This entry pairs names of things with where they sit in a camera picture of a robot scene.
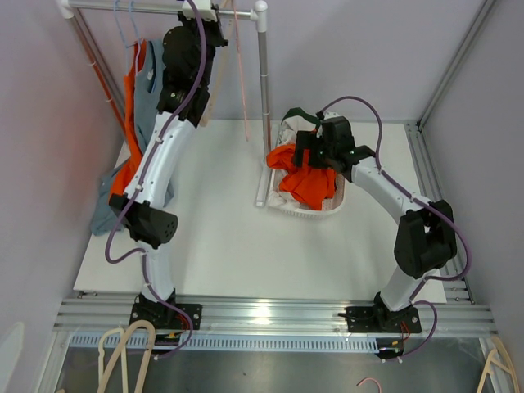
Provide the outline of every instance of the white wall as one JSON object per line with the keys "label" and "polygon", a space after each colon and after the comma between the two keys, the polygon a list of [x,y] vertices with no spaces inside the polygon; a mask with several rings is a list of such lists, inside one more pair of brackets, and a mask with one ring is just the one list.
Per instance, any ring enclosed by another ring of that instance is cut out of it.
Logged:
{"label": "white wall", "polygon": [[[273,118],[290,107],[318,111],[341,95],[367,98],[388,120],[420,116],[481,0],[267,0]],[[238,0],[250,9],[255,0]],[[124,47],[111,11],[86,12],[116,75],[124,75]],[[119,13],[128,40],[127,13]],[[176,16],[136,15],[145,37],[163,37]],[[255,27],[240,21],[249,116],[260,118]],[[234,41],[215,117],[242,117]],[[340,105],[354,120],[367,108]]]}
{"label": "white wall", "polygon": [[53,1],[0,11],[0,335],[25,324],[9,391],[29,392],[88,239],[118,132]]}
{"label": "white wall", "polygon": [[524,381],[524,2],[501,1],[426,135],[471,242],[469,282]]}

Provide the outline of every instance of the orange cloth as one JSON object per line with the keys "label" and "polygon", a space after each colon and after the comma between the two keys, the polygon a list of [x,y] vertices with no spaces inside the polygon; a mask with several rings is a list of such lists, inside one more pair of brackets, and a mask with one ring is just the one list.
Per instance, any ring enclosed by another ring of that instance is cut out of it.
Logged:
{"label": "orange cloth", "polygon": [[[314,169],[303,164],[301,168],[293,165],[295,145],[283,145],[272,150],[266,161],[269,168],[284,169],[288,175],[280,182],[280,191],[290,192],[296,201],[305,203],[313,210],[322,209],[322,201],[335,195],[333,169]],[[304,163],[309,160],[309,150],[304,153]]]}
{"label": "orange cloth", "polygon": [[[134,56],[133,65],[131,70],[124,77],[124,89],[125,89],[125,138],[129,145],[129,152],[131,156],[124,163],[118,174],[115,176],[113,186],[111,187],[110,195],[124,195],[125,188],[133,179],[134,174],[137,173],[138,166],[142,160],[142,152],[138,146],[137,135],[134,132],[134,77],[135,71],[135,59],[137,58],[138,44],[135,43],[133,46]],[[142,46],[140,47],[140,55],[138,57],[138,70],[141,70],[144,66],[147,53],[147,41],[142,40]]]}

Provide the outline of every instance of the gray floor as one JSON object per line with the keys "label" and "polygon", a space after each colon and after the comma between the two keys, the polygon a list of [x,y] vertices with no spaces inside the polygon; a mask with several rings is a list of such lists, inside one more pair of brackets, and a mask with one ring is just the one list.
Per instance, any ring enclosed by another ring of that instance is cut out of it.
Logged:
{"label": "gray floor", "polygon": [[[129,391],[141,358],[128,358]],[[483,365],[478,340],[433,339],[402,364],[381,364],[373,355],[186,350],[151,361],[144,392],[374,393],[372,383],[360,388],[356,383],[375,377],[383,393],[468,393],[476,391]],[[96,391],[97,350],[71,348],[58,387],[74,393]],[[107,392],[121,391],[118,367]]]}

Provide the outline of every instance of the clothing rail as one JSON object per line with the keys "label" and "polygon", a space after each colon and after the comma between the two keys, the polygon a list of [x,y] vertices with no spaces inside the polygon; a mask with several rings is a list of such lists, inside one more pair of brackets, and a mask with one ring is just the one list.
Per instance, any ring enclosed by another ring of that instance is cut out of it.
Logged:
{"label": "clothing rail", "polygon": [[[113,11],[114,2],[111,0],[56,0],[61,10],[62,16],[69,21],[72,30],[75,32],[82,48],[88,56],[89,64],[96,66],[95,71],[100,80],[102,88],[106,93],[107,101],[111,104],[115,112],[116,119],[122,124],[124,118],[124,98],[115,83],[115,78],[106,65],[102,52],[98,49],[97,43],[85,22],[82,9]],[[117,11],[129,11],[128,2],[118,2],[115,8]],[[181,2],[173,4],[146,4],[140,2],[133,3],[133,12],[153,13],[153,14],[176,14],[182,10]],[[269,71],[268,71],[268,48],[267,48],[267,10],[268,4],[264,0],[258,0],[252,10],[237,11],[238,19],[252,20],[256,24],[258,33],[259,65],[260,65],[260,95],[262,98],[262,128],[264,138],[264,156],[273,148],[271,142],[271,105],[269,92]],[[219,10],[222,18],[234,18],[233,11]],[[259,190],[256,197],[256,205],[264,206],[265,199],[269,190],[269,169],[263,164],[262,176],[260,177]]]}

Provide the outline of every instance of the blue garment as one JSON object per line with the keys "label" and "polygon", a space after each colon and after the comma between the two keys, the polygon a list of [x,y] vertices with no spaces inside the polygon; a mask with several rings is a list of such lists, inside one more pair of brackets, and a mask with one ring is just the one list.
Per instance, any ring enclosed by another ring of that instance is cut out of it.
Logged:
{"label": "blue garment", "polygon": [[[137,135],[138,146],[142,153],[146,152],[155,127],[155,118],[158,113],[156,106],[162,90],[162,76],[164,63],[162,54],[164,47],[161,39],[154,39],[147,43],[147,53],[142,69],[136,74],[134,87],[134,129]],[[100,236],[111,231],[116,224],[116,215],[109,207],[111,186],[116,174],[122,165],[114,168],[102,177],[102,184],[98,190],[98,201],[91,220],[91,233]],[[173,185],[169,182],[165,194],[165,205],[173,198]]]}

